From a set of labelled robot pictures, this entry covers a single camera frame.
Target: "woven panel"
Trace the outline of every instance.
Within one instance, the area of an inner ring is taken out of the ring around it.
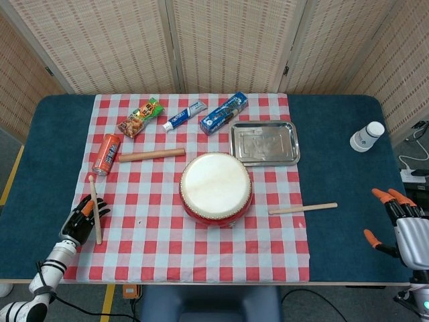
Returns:
[[[296,0],[175,0],[187,93],[277,91]]]
[[[64,91],[0,15],[0,124],[24,142],[40,99]]]
[[[346,89],[379,100],[390,134],[429,106],[429,1],[397,5]]]
[[[390,0],[324,0],[314,4],[303,36],[296,39],[287,93],[333,94],[365,42],[386,16]]]
[[[77,93],[175,93],[156,0],[11,4]]]

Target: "metal tray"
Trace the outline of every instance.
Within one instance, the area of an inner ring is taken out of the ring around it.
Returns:
[[[292,166],[300,159],[293,123],[235,122],[230,128],[231,155],[245,166]]]

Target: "floor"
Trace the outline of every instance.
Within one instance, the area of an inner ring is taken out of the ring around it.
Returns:
[[[421,140],[421,143],[429,147],[429,133]],[[0,130],[0,192],[6,186],[15,158],[19,152],[20,144]],[[395,149],[395,154],[422,157],[423,151],[417,143],[402,143]],[[429,168],[429,162],[407,161],[411,168]],[[282,294],[296,287],[282,287]],[[389,286],[385,289],[371,288],[347,288],[345,286],[311,286],[308,287],[323,294],[346,317],[348,322],[363,321],[389,321],[389,322],[418,322],[419,318],[405,308],[393,302],[393,296],[399,287]],[[109,293],[106,296],[105,285],[61,284],[58,287],[58,295],[79,307],[91,312],[101,312],[103,305],[108,310],[111,304],[111,313],[131,314],[129,301],[122,297],[122,287],[116,286],[113,300],[109,301]],[[0,299],[0,308],[13,301],[31,300],[28,285],[16,284],[8,297]],[[308,292],[295,292],[291,294],[283,305],[284,321],[317,321],[335,322],[342,321],[339,315],[327,303]],[[51,304],[45,321],[131,321],[125,317],[91,317],[67,307],[58,301]]]

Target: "orange fingertip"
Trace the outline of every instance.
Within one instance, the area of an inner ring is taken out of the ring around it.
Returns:
[[[381,241],[379,241],[371,230],[364,229],[363,234],[365,235],[365,238],[369,242],[369,244],[372,246],[372,248],[376,248],[378,245],[381,245]]]
[[[380,199],[380,201],[384,204],[384,203],[388,203],[389,201],[392,201],[395,199],[394,196],[385,193],[384,191],[381,191],[377,188],[374,188],[373,190],[371,190],[371,192],[373,193],[373,195],[375,195],[378,199]]]
[[[85,216],[88,217],[90,212],[92,211],[92,209],[94,208],[94,201],[90,200],[88,201],[88,203],[85,205],[85,207],[83,207],[81,213]]]
[[[400,203],[400,205],[409,204],[411,207],[417,207],[417,205],[409,198],[404,196],[403,194],[397,192],[395,189],[389,189],[389,194],[394,196],[396,200]]]

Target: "soda can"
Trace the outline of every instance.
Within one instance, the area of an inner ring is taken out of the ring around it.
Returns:
[[[99,176],[106,176],[113,163],[115,154],[119,148],[119,137],[113,134],[106,134],[103,143],[101,144],[97,159],[93,164],[93,172]]]

